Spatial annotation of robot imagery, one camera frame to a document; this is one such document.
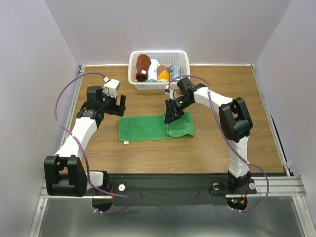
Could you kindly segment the green towel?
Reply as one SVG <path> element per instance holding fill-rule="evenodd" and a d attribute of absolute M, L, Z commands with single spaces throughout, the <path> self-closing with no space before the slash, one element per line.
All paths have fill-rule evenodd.
<path fill-rule="evenodd" d="M 120 142 L 159 141 L 192 138 L 195 134 L 190 112 L 176 121 L 164 123 L 165 115 L 125 117 L 118 120 Z"/>

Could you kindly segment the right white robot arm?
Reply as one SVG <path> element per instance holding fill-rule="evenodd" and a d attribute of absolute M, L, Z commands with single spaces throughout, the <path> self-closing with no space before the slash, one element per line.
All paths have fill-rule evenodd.
<path fill-rule="evenodd" d="M 184 116 L 184 109 L 197 103 L 212 110 L 220 132 L 230 148 L 230 165 L 228 170 L 227 187 L 233 193 L 247 188 L 251 176 L 247 159 L 247 143 L 253 122 L 245 101 L 238 97 L 232 99 L 222 96 L 202 83 L 194 85 L 185 77 L 174 80 L 180 90 L 180 96 L 170 89 L 169 82 L 165 94 L 170 98 L 165 101 L 165 124 L 171 124 Z"/>

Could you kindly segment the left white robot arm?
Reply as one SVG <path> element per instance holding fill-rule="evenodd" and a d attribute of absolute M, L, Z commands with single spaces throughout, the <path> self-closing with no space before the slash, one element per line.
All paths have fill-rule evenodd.
<path fill-rule="evenodd" d="M 53 156 L 44 160 L 47 193 L 50 196 L 82 197 L 89 189 L 103 195 L 109 191 L 110 182 L 102 171 L 84 168 L 81 159 L 92 135 L 99 128 L 105 114 L 122 117 L 126 96 L 118 96 L 120 82 L 115 79 L 104 86 L 90 86 L 86 101 L 77 113 L 75 125 L 68 131 L 68 138 Z"/>

